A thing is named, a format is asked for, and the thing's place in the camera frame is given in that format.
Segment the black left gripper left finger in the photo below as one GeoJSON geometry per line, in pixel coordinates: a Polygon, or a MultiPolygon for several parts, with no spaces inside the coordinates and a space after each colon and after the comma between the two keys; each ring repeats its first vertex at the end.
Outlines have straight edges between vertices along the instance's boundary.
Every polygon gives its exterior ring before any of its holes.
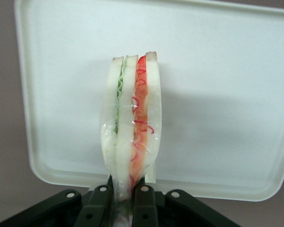
{"type": "Polygon", "coordinates": [[[112,197],[109,185],[84,195],[67,189],[0,222],[0,227],[107,227],[112,197]]]}

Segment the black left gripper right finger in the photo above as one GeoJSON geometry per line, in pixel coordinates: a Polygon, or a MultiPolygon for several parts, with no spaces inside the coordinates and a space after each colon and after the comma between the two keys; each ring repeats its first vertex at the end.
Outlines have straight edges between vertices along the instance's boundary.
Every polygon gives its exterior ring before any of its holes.
{"type": "Polygon", "coordinates": [[[133,227],[238,227],[239,225],[187,192],[166,194],[149,185],[135,188],[133,227]]]}

